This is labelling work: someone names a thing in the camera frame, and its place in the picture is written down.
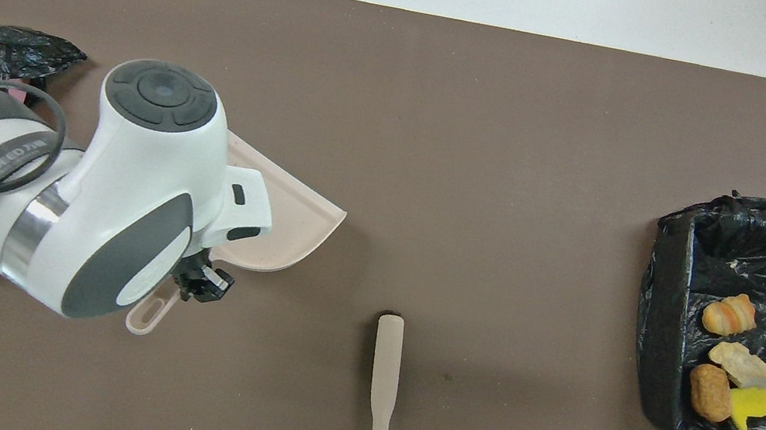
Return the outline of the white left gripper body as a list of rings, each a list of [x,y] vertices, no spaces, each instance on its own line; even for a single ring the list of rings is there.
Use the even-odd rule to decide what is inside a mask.
[[[265,236],[272,223],[272,206],[260,171],[227,166],[224,179],[227,198],[215,219],[211,245]]]

